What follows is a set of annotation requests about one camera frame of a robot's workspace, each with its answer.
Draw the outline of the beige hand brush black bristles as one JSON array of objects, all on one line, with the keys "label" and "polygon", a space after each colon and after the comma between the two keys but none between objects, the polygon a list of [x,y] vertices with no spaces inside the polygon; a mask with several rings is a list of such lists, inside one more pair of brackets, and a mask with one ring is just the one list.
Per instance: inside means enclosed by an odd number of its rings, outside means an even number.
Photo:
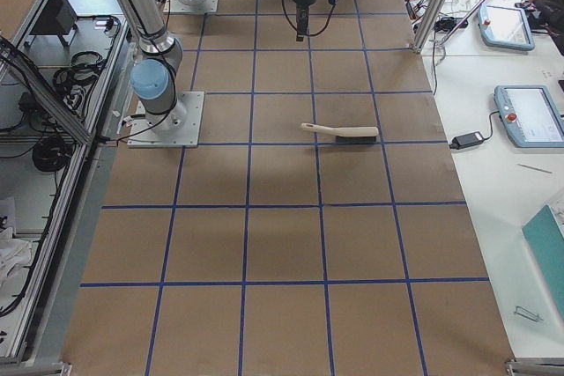
[{"label": "beige hand brush black bristles", "polygon": [[374,143],[379,136],[377,127],[329,127],[314,123],[303,122],[300,129],[316,134],[334,136],[341,144],[369,144]]}]

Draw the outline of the upper blue teach pendant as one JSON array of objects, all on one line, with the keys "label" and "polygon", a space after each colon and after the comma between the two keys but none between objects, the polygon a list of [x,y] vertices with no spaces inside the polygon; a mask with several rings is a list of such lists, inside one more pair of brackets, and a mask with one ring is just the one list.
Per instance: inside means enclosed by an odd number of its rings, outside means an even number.
[{"label": "upper blue teach pendant", "polygon": [[482,4],[478,10],[481,38],[489,47],[532,51],[536,45],[524,10]]}]

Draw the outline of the blue teach pendant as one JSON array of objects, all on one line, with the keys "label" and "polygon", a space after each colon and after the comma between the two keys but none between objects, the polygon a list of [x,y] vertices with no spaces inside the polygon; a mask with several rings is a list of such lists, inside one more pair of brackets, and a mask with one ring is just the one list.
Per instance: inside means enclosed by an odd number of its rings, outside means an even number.
[{"label": "blue teach pendant", "polygon": [[545,85],[498,85],[493,100],[513,145],[563,147],[563,120]]},{"label": "blue teach pendant", "polygon": [[532,51],[536,45],[524,10],[482,4],[478,10],[481,38],[489,47]]}]

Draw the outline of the black power adapter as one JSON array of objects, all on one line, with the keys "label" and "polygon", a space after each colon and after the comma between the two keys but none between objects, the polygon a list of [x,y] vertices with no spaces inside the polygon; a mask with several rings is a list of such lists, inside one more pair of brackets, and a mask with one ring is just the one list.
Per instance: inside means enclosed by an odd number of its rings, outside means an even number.
[{"label": "black power adapter", "polygon": [[450,144],[449,148],[451,150],[463,150],[471,147],[478,146],[484,143],[485,138],[479,131],[473,131],[470,133],[455,136]]}]

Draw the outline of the lower blue teach pendant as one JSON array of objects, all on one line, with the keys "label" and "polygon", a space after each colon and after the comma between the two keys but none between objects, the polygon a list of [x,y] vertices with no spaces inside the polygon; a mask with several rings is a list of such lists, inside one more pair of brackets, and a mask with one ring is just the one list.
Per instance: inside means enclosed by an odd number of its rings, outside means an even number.
[{"label": "lower blue teach pendant", "polygon": [[563,147],[563,120],[545,85],[498,85],[493,100],[513,145]]}]

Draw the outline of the teal book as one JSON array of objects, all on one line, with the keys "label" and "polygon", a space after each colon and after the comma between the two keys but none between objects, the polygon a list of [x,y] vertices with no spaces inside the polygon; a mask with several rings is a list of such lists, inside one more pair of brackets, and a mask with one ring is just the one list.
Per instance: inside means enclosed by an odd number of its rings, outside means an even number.
[{"label": "teal book", "polygon": [[553,296],[563,296],[563,234],[548,205],[523,227],[536,262]]}]

